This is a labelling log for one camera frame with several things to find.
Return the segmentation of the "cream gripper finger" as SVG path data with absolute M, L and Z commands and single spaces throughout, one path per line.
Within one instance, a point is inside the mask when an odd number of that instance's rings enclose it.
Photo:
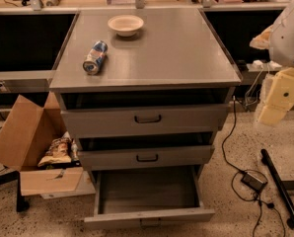
M 250 41 L 250 47 L 256 49 L 269 49 L 269 37 L 272 31 L 272 26 L 267 27 L 259 35 Z
M 257 117 L 257 121 L 264 125 L 274 126 L 277 125 L 286 114 L 287 112 L 284 110 L 276 109 L 271 106 L 263 106 Z

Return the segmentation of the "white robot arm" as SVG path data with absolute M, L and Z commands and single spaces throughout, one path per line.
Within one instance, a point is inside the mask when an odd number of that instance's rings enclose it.
M 267 49 L 270 60 L 282 67 L 263 80 L 257 106 L 257 122 L 275 126 L 294 107 L 294 0 L 271 26 L 251 40 L 250 47 Z

